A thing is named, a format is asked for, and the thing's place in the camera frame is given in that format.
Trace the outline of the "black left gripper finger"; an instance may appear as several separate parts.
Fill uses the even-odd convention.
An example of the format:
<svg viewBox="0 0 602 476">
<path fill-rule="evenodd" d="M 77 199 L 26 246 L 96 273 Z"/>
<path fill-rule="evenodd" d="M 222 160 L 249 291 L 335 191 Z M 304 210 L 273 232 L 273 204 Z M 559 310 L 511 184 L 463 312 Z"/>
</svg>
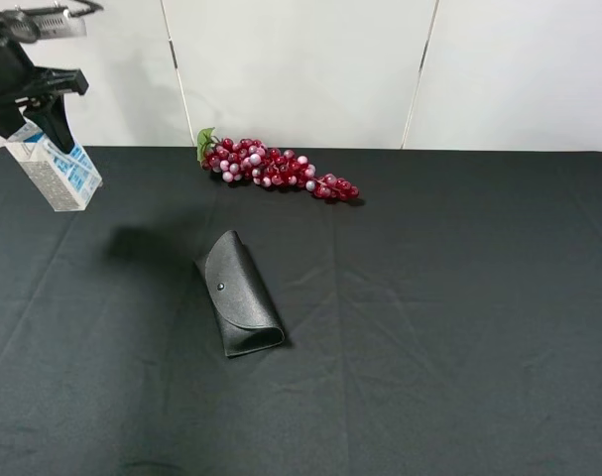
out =
<svg viewBox="0 0 602 476">
<path fill-rule="evenodd" d="M 34 122 L 63 153 L 70 153 L 75 141 L 68 127 L 62 95 L 33 98 L 24 117 Z"/>
</svg>

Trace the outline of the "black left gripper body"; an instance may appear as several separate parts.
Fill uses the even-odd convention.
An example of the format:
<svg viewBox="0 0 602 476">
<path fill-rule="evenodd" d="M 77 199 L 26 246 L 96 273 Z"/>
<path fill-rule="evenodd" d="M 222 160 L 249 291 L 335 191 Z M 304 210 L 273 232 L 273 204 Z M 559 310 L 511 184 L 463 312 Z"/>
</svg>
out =
<svg viewBox="0 0 602 476">
<path fill-rule="evenodd" d="M 8 139 L 29 119 L 24 110 L 33 98 L 83 95 L 88 81 L 79 69 L 35 65 L 23 45 L 86 34 L 87 9 L 0 10 L 0 137 Z"/>
</svg>

